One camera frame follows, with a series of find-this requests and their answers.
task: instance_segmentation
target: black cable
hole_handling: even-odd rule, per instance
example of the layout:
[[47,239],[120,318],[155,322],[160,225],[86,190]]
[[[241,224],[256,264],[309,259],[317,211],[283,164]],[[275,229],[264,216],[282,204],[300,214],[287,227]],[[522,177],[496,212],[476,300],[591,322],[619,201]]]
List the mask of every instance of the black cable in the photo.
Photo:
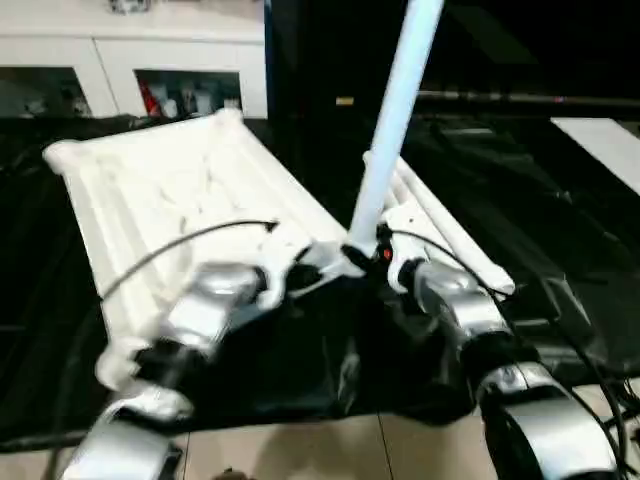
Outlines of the black cable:
[[[628,422],[629,420],[633,420],[636,417],[640,417],[640,409],[628,409],[625,410],[624,412],[622,412],[622,420],[624,422]],[[607,420],[604,421],[604,425],[605,427],[607,427],[608,429],[611,429],[613,427],[616,426],[616,419],[615,417],[611,417]]]
[[618,398],[618,403],[625,409],[638,410],[640,408],[640,398],[633,391],[629,380],[622,383],[616,382],[611,386],[611,389]]
[[[80,364],[80,354],[82,352],[82,346],[86,343],[89,334],[93,331],[93,326],[96,325],[95,320],[99,318],[99,309],[100,305],[103,302],[106,302],[113,296],[115,292],[122,286],[124,282],[126,282],[129,278],[135,275],[140,269],[142,269],[147,264],[151,263],[153,260],[158,258],[160,255],[172,250],[184,243],[187,243],[197,237],[201,237],[203,235],[207,235],[209,233],[224,230],[227,228],[248,226],[248,225],[260,225],[267,229],[268,232],[271,232],[277,225],[278,222],[267,222],[263,220],[238,220],[234,222],[221,223],[218,225],[213,225],[207,228],[203,228],[201,230],[197,230],[195,232],[189,233],[183,237],[180,237],[176,240],[173,240],[163,247],[160,247],[158,250],[155,250],[148,255],[145,255],[142,259],[136,262],[131,268],[129,268],[122,276],[120,276],[117,280],[115,280],[109,288],[105,290],[102,299],[98,299],[97,302],[94,302],[93,305],[89,308],[89,311],[82,319],[80,326],[78,327],[78,331],[76,332],[75,337],[71,341],[71,347],[69,349],[69,354],[67,356],[67,361],[64,365],[62,371],[62,377],[60,378],[60,384],[58,388],[58,394],[56,395],[56,401],[54,404],[53,410],[53,426],[52,426],[52,438],[56,439],[60,436],[61,432],[64,430],[64,421],[67,416],[67,408],[69,406],[69,398],[71,395],[71,391],[74,384],[74,379],[77,373],[77,367]],[[49,455],[49,460],[47,462],[47,467],[43,474],[44,480],[55,480],[56,472],[58,470],[58,462],[61,451],[60,442],[56,442],[51,449],[51,454]]]
[[[598,426],[604,431],[605,436],[607,437],[607,441],[609,442],[610,445],[615,445],[615,440],[613,439],[613,437],[611,436],[611,432],[609,431],[610,427],[607,427],[606,422],[603,422],[602,419],[600,418],[600,416],[593,410],[593,408],[591,408],[589,406],[589,404],[587,404],[587,402],[585,402],[585,400],[578,395],[572,388],[564,386],[564,388],[571,394],[571,396],[575,399],[576,402],[578,402],[580,404],[580,406],[582,408],[584,408],[589,415],[591,415],[593,417],[593,419],[596,421],[596,423],[598,424]],[[623,464],[625,470],[627,470],[629,473],[631,473],[632,475],[635,476],[640,476],[640,472],[638,472],[635,468],[633,468],[631,465],[629,465],[626,461],[626,459],[622,459],[621,463]]]
[[382,419],[380,418],[380,412],[376,413],[376,417],[378,417],[378,427],[380,428],[380,436],[382,437],[382,448],[384,448],[385,459],[387,460],[387,468],[389,469],[389,479],[395,480],[393,475],[393,468],[391,468],[391,456],[389,455],[389,446],[387,445],[387,437],[384,434],[384,425],[382,424]]
[[[427,237],[424,237],[422,235],[419,235],[417,233],[410,232],[410,231],[407,231],[407,230],[392,230],[387,226],[384,226],[381,229],[381,233],[382,233],[382,235],[384,235],[385,233],[386,234],[390,233],[392,235],[398,234],[398,235],[405,235],[405,236],[408,236],[408,237],[413,237],[415,239],[423,241],[427,245],[430,245],[433,248],[437,249],[438,251],[444,253],[449,258],[451,258],[452,260],[454,260],[455,262],[460,264],[460,266],[462,268],[464,268],[464,270],[466,270],[466,272],[475,279],[475,281],[478,283],[478,285],[480,285],[480,287],[482,287],[483,289],[485,289],[487,291],[487,294],[491,297],[491,299],[494,301],[494,303],[496,304],[496,307],[499,310],[501,310],[501,308],[500,308],[500,301],[498,299],[498,295],[504,295],[504,296],[507,296],[507,297],[510,296],[510,294],[508,294],[506,292],[501,292],[501,291],[498,291],[498,290],[495,290],[495,289],[491,288],[480,277],[480,275],[478,275],[471,267],[469,267],[469,265],[467,265],[465,262],[463,262],[460,258],[458,258],[453,253],[449,252],[446,248],[444,248],[443,246],[439,245],[438,243],[434,242],[433,240],[431,240],[431,239],[429,239]],[[598,367],[587,356],[587,354],[584,352],[582,347],[580,345],[578,345],[578,343],[571,337],[571,335],[565,330],[565,328],[562,326],[562,324],[558,321],[558,317],[560,316],[560,308],[559,308],[559,306],[557,304],[557,300],[556,300],[555,294],[553,293],[553,291],[551,291],[548,288],[548,286],[546,284],[544,284],[544,282],[541,282],[541,283],[542,283],[543,289],[545,289],[545,293],[547,293],[547,296],[549,297],[549,299],[551,300],[554,308],[556,309],[556,318],[553,318],[553,320],[552,320],[551,318],[546,317],[547,321],[549,322],[549,324],[552,327],[554,327],[556,329],[556,332],[563,338],[563,340],[574,350],[574,352],[576,353],[578,358],[580,358],[580,360],[585,364],[587,369],[590,370],[591,374],[593,375],[593,377],[596,379],[596,382],[600,386],[600,389],[602,390],[602,393],[604,394],[605,399],[607,400],[607,403],[609,404],[609,408],[611,409],[611,412],[613,413],[613,417],[615,419],[616,429],[617,429],[617,432],[618,432],[618,444],[617,445],[616,445],[615,441],[613,440],[613,438],[611,437],[611,433],[609,432],[609,429],[604,425],[604,423],[600,420],[600,418],[597,417],[597,415],[595,414],[595,412],[593,412],[593,410],[591,410],[591,408],[587,409],[588,411],[593,412],[592,416],[597,420],[598,425],[602,428],[605,436],[607,437],[607,440],[609,441],[609,444],[611,445],[611,449],[613,450],[614,455],[616,456],[616,463],[618,464],[618,469],[621,472],[623,472],[623,471],[627,470],[627,467],[628,467],[627,464],[626,464],[626,458],[627,458],[627,435],[626,435],[624,421],[622,419],[622,414],[620,412],[620,407],[618,405],[618,402],[616,401],[614,394],[612,393],[611,389],[609,388],[609,385],[607,384],[607,382],[605,381],[603,376],[600,374],[600,371],[599,371]],[[511,322],[506,315],[503,315],[503,317],[504,317],[505,321],[507,322],[507,324],[509,325],[509,327],[511,328],[511,330],[513,331],[514,335],[517,335],[517,330],[515,328],[515,325],[513,325],[513,322]],[[570,388],[568,390],[574,396],[574,398],[577,397],[577,394],[575,394],[575,392],[573,392],[573,390],[571,390]],[[583,406],[586,405],[584,403],[584,401],[581,401],[580,403]]]
[[560,306],[558,305],[558,301],[553,290],[551,290],[551,288],[549,288],[549,286],[544,282],[540,282],[540,284],[556,311],[556,315],[553,319],[551,317],[546,317],[549,325],[551,325],[556,330],[558,335],[573,349],[582,363],[585,364],[587,369],[591,372],[591,375],[596,379],[596,382],[600,386],[600,389],[602,390],[602,393],[604,394],[604,397],[609,404],[612,416],[615,419],[615,426],[618,433],[618,448],[617,450],[614,449],[614,452],[617,452],[616,456],[620,468],[626,463],[628,442],[627,430],[625,428],[624,419],[622,418],[622,412],[620,411],[620,406],[618,405],[616,396],[613,393],[608,382],[600,373],[600,369],[598,368],[598,366],[593,362],[593,360],[588,357],[584,349],[580,345],[578,345],[578,343],[573,339],[569,332],[564,328],[562,323],[560,323],[560,321],[558,320],[560,318]]

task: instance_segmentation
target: white plastic tray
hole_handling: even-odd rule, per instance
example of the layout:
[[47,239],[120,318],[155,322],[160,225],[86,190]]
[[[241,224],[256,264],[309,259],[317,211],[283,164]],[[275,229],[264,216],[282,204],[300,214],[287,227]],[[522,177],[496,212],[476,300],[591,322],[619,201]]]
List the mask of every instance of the white plastic tray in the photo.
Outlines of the white plastic tray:
[[[147,253],[185,233],[241,219],[277,219],[291,242],[341,241],[345,231],[244,126],[240,113],[215,115],[44,152],[64,176],[98,293]],[[195,266],[250,260],[261,227],[212,233],[144,268],[103,305],[109,347],[97,376],[116,388],[127,358],[153,334],[156,318]]]

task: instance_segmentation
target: white tile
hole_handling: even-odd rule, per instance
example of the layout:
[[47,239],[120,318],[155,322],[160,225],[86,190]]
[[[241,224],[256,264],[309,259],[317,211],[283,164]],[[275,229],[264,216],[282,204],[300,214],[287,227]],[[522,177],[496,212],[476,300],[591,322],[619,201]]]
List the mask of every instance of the white tile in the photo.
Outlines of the white tile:
[[631,383],[631,388],[633,388],[636,395],[640,396],[640,378],[633,378],[629,383]]
[[593,411],[603,419],[611,416],[611,408],[602,393],[602,389],[597,385],[585,385],[575,388],[574,391],[589,405]]
[[187,480],[227,468],[256,480],[390,480],[375,416],[191,434]]
[[[72,448],[62,451],[59,471],[66,466],[73,453]],[[49,459],[48,450],[0,455],[0,478],[11,480],[40,480]]]
[[496,479],[478,416],[442,428],[394,415],[382,424],[395,480]]

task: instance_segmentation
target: black cloth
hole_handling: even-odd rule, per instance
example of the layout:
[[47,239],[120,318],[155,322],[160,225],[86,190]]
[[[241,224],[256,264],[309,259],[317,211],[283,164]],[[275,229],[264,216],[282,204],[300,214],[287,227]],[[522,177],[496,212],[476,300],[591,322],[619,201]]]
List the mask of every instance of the black cloth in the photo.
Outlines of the black cloth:
[[[131,118],[0,122],[5,282],[0,322],[0,450],[51,444],[65,354],[96,301],[64,182],[41,158],[50,143],[153,125]],[[354,118],[268,124],[256,136],[348,226],[373,122]],[[638,198],[542,120],[415,120],[403,155],[517,283],[507,301],[545,364],[574,385],[590,381],[548,328],[563,322],[612,375],[640,372]],[[372,284],[345,282],[231,335],[199,392],[197,415],[174,431],[393,411],[429,423],[468,413],[469,392],[442,338],[415,345],[389,321]],[[94,376],[102,319],[83,349],[66,422],[73,443],[107,399]]]

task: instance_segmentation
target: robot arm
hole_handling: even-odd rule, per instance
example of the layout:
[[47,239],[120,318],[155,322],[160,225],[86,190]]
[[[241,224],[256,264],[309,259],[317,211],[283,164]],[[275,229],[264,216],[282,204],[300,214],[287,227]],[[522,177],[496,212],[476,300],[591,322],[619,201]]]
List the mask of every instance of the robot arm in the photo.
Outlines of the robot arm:
[[256,267],[208,264],[162,319],[158,340],[138,353],[140,369],[102,412],[63,480],[170,480],[182,452],[160,425],[191,415],[190,394],[234,322],[261,312]]
[[[392,263],[401,265],[389,268],[396,277],[389,283],[436,317],[457,351],[499,478],[618,478],[599,425],[541,365],[535,349],[517,340],[475,279],[428,261],[418,249],[400,254],[404,243],[392,245]],[[278,271],[284,276],[285,269]],[[265,312],[261,295],[269,283],[283,283],[270,282],[271,276],[246,264],[204,265],[162,319],[158,340],[139,352],[139,371],[102,412],[63,480],[173,479],[181,451],[157,427],[191,415],[194,385],[225,332]]]
[[598,423],[519,342],[471,275],[424,258],[395,271],[456,349],[501,480],[618,478]]

